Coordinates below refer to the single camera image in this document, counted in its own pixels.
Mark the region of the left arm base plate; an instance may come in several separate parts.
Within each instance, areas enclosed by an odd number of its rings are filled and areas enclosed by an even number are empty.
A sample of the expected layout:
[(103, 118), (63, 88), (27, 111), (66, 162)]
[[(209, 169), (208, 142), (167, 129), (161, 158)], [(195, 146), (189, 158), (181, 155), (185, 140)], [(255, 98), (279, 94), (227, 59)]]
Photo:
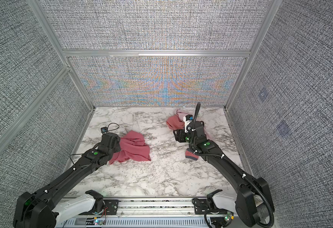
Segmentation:
[(118, 199), (105, 199), (103, 200), (103, 207), (100, 212), (94, 213), (96, 216), (108, 216), (108, 215), (116, 215), (119, 207)]

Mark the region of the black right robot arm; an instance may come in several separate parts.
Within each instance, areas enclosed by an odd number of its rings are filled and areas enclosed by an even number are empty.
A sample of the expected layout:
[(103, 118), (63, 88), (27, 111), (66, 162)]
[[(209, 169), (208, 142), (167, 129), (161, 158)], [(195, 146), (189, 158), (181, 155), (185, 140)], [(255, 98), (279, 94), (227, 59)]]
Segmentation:
[(188, 121), (184, 129), (173, 132), (175, 140), (188, 143), (193, 155), (214, 166), (236, 192), (233, 213), (248, 227), (274, 225), (274, 203), (269, 184), (263, 178), (255, 178), (229, 159), (222, 149), (204, 132), (202, 121)]

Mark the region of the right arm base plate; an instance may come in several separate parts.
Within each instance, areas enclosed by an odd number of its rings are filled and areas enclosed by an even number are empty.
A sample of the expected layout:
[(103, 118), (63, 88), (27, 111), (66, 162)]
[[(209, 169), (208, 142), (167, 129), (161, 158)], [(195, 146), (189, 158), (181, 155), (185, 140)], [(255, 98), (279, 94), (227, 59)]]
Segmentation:
[(210, 211), (215, 208), (214, 203), (208, 198), (193, 198), (192, 203), (194, 205), (194, 211), (197, 215), (203, 215), (206, 211)]

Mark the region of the dark pink plain cloth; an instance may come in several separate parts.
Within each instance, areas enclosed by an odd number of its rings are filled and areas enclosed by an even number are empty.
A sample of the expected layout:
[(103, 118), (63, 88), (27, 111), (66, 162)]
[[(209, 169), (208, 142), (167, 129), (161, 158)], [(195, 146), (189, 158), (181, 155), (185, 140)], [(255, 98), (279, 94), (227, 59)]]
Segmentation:
[(126, 162), (134, 160), (137, 162), (151, 161), (150, 147), (145, 143), (144, 136), (141, 133), (130, 131), (121, 138), (121, 151), (114, 153), (109, 164), (115, 162)]

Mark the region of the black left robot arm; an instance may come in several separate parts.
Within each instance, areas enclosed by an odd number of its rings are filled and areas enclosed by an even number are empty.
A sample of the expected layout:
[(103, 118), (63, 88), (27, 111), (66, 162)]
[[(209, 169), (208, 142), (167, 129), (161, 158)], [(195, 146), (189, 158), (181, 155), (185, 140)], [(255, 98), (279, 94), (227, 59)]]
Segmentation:
[(106, 165), (121, 150), (120, 137), (115, 133), (105, 133), (101, 142), (81, 155), (77, 162), (49, 184), (33, 193), (24, 192), (17, 200), (13, 227), (15, 228), (54, 228), (59, 223), (84, 212), (100, 212), (103, 196), (96, 191), (60, 206), (61, 199), (81, 180)]

